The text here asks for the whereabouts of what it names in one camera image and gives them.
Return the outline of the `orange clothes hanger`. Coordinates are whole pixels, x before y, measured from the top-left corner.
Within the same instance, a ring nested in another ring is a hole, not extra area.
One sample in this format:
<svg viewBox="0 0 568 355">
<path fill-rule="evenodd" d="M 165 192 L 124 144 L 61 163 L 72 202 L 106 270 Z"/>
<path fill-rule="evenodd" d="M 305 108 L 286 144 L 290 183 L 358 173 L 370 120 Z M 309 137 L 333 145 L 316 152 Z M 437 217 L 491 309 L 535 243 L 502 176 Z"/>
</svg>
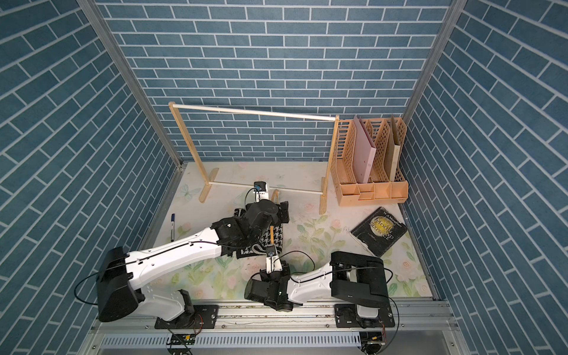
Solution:
<svg viewBox="0 0 568 355">
<path fill-rule="evenodd" d="M 279 191 L 279 189 L 275 189 L 275 190 L 273 191 L 272 196 L 271 196 L 271 201 L 272 201 L 273 203 L 275 203 L 275 204 L 279 204 L 279 202 L 280 202 L 280 191 Z M 270 241 L 271 241 L 271 244 L 272 244 L 272 245 L 275 245 L 275 240 L 276 240 L 276 237 L 275 237 L 275 235 L 276 235 L 276 228 L 277 228 L 277 225 L 273 225 L 273 226 L 270 226 L 270 230 L 269 230 L 269 232 L 270 232 Z"/>
</svg>

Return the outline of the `black white houndstooth scarf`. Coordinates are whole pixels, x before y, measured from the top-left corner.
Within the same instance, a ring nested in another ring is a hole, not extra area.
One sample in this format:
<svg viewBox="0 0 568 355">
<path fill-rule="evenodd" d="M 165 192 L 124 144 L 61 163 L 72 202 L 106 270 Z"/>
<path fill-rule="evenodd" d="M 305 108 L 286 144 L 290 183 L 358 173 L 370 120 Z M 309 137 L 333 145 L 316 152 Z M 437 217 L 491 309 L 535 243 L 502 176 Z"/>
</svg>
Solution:
<svg viewBox="0 0 568 355">
<path fill-rule="evenodd" d="M 272 245 L 270 241 L 270 229 L 262 234 L 262 236 L 255 241 L 251 246 L 236 251 L 236 258 L 243 259 L 247 257 L 256 257 L 266 254 L 266 247 Z M 278 253 L 283 250 L 283 225 L 279 224 L 276 228 L 275 245 Z"/>
</svg>

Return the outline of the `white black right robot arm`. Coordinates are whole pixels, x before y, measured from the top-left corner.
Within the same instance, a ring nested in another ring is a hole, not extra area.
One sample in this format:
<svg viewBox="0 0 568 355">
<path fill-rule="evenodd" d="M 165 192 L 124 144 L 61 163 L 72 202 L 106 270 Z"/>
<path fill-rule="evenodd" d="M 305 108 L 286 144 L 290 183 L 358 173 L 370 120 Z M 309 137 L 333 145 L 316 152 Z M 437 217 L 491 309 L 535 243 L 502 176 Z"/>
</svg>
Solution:
<svg viewBox="0 0 568 355">
<path fill-rule="evenodd" d="M 247 282 L 244 297 L 277 312 L 319 299 L 340 300 L 334 306 L 338 328 L 393 328 L 396 325 L 382 259 L 335 251 L 329 263 L 304 274 L 291 271 L 280 257 Z"/>
</svg>

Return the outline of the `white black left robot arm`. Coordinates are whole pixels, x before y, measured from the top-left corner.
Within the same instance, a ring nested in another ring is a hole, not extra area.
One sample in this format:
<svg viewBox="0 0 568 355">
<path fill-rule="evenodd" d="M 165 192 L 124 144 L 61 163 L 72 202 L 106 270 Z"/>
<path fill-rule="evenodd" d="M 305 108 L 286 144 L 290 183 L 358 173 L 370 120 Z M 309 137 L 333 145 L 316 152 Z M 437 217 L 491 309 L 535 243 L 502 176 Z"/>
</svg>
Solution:
<svg viewBox="0 0 568 355">
<path fill-rule="evenodd" d="M 188 291 L 161 294 L 148 285 L 193 263 L 223 256 L 247 258 L 254 250 L 268 250 L 269 229 L 280 229 L 288 222 L 288 202 L 261 199 L 236 209 L 232 217 L 167 245 L 131 252 L 121 247 L 111 249 L 92 276 L 96 280 L 99 321 L 114 322 L 142 314 L 155 317 L 157 329 L 194 326 L 197 314 Z"/>
</svg>

